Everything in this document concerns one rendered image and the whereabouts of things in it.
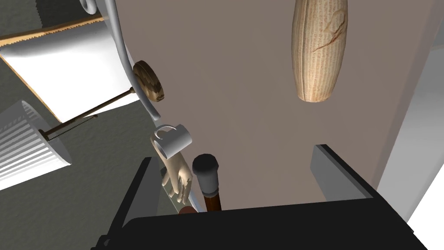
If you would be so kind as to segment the brown bottle with black cap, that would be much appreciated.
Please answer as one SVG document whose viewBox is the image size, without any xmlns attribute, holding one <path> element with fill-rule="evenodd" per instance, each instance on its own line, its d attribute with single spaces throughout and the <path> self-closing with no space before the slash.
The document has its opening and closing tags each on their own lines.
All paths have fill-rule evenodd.
<svg viewBox="0 0 444 250">
<path fill-rule="evenodd" d="M 222 210 L 219 197 L 218 168 L 219 164 L 211 154 L 201 154 L 192 163 L 192 171 L 198 179 L 207 211 Z"/>
</svg>

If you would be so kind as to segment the floor lamp with white shade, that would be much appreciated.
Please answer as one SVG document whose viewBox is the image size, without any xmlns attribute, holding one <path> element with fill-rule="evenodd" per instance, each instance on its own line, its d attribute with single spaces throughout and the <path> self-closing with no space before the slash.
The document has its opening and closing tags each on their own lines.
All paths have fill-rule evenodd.
<svg viewBox="0 0 444 250">
<path fill-rule="evenodd" d="M 98 158 L 136 158 L 150 149 L 153 126 L 146 126 L 151 117 L 131 93 L 100 108 L 88 119 L 81 119 L 80 129 L 71 126 L 51 134 L 42 132 L 52 125 L 28 101 L 18 99 L 6 108 L 12 93 L 2 90 L 6 84 L 0 73 L 0 191 L 61 168 L 85 167 Z"/>
</svg>

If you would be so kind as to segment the grey mug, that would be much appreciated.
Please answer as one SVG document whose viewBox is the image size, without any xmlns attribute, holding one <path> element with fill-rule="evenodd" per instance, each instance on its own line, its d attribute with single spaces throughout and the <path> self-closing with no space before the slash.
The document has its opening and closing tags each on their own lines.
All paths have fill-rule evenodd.
<svg viewBox="0 0 444 250">
<path fill-rule="evenodd" d="M 162 125 L 154 130 L 154 143 L 166 159 L 179 153 L 192 143 L 189 131 L 182 125 Z"/>
</svg>

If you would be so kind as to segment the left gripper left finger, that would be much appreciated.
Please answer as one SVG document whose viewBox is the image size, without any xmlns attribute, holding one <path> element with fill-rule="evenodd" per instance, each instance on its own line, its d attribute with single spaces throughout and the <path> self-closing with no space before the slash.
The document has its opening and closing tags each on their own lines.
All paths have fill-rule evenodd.
<svg viewBox="0 0 444 250">
<path fill-rule="evenodd" d="M 134 218 L 157 214 L 161 175 L 157 157 L 146 157 L 140 164 L 107 233 L 111 239 Z"/>
</svg>

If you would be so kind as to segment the beige bread loaf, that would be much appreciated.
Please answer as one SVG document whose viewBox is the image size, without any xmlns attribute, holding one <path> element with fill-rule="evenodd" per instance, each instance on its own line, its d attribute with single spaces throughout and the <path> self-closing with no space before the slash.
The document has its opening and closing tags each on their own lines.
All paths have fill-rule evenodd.
<svg viewBox="0 0 444 250">
<path fill-rule="evenodd" d="M 343 64 L 348 0 L 296 0 L 292 66 L 299 99 L 323 102 L 332 94 Z"/>
</svg>

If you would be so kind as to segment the brown table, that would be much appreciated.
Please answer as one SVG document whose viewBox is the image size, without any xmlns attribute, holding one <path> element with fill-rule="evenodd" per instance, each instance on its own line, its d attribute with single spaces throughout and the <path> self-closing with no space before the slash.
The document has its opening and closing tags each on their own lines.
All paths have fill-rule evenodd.
<svg viewBox="0 0 444 250">
<path fill-rule="evenodd" d="M 323 201 L 318 144 L 376 187 L 444 17 L 444 0 L 349 0 L 336 86 L 308 103 L 293 77 L 295 0 L 115 1 L 131 57 L 163 86 L 162 122 L 190 132 L 184 158 L 216 157 L 224 210 Z"/>
</svg>

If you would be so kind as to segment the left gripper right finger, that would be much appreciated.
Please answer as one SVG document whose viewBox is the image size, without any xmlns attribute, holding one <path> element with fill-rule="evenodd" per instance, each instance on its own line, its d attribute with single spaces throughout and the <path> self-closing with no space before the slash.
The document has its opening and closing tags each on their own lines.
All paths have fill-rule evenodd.
<svg viewBox="0 0 444 250">
<path fill-rule="evenodd" d="M 382 199 L 326 144 L 313 147 L 310 169 L 327 201 Z"/>
</svg>

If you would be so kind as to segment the beige hand figure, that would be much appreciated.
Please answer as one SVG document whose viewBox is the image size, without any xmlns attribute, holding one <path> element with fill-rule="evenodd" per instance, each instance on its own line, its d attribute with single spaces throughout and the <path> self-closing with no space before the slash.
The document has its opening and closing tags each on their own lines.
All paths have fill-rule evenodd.
<svg viewBox="0 0 444 250">
<path fill-rule="evenodd" d="M 155 144 L 155 138 L 155 135 L 151 134 L 151 144 L 153 145 L 156 153 L 158 154 L 159 158 L 161 159 L 167 170 L 162 179 L 162 185 L 165 186 L 170 181 L 172 187 L 168 192 L 169 197 L 177 194 L 177 201 L 179 203 L 186 204 L 189 199 L 193 179 L 190 168 L 188 167 L 188 164 L 186 163 L 181 152 L 178 152 L 169 159 L 163 157 L 160 149 L 158 149 Z"/>
</svg>

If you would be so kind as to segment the white panel with wooden frame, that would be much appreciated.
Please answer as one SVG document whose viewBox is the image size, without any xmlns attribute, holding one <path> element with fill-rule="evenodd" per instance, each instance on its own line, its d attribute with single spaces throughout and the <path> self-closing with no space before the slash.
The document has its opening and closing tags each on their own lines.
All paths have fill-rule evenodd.
<svg viewBox="0 0 444 250">
<path fill-rule="evenodd" d="M 60 122 L 131 87 L 99 14 L 0 36 L 0 58 Z"/>
</svg>

